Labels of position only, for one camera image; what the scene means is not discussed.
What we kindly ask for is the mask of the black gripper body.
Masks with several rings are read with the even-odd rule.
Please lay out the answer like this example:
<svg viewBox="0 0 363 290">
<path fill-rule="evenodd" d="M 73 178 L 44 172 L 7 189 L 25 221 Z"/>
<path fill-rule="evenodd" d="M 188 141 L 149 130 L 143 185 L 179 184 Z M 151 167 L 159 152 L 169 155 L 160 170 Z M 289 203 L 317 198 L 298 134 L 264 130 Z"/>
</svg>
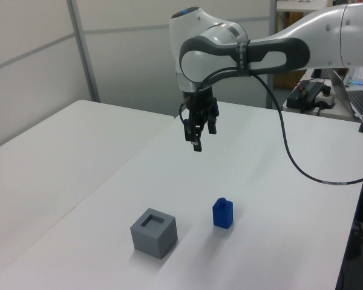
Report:
<svg viewBox="0 0 363 290">
<path fill-rule="evenodd" d="M 212 87 L 202 89 L 195 95 L 194 92 L 185 92 L 185 100 L 190 97 L 186 107 L 192 111 L 193 117 L 212 115 L 219 116 L 217 99 L 213 95 Z"/>
</svg>

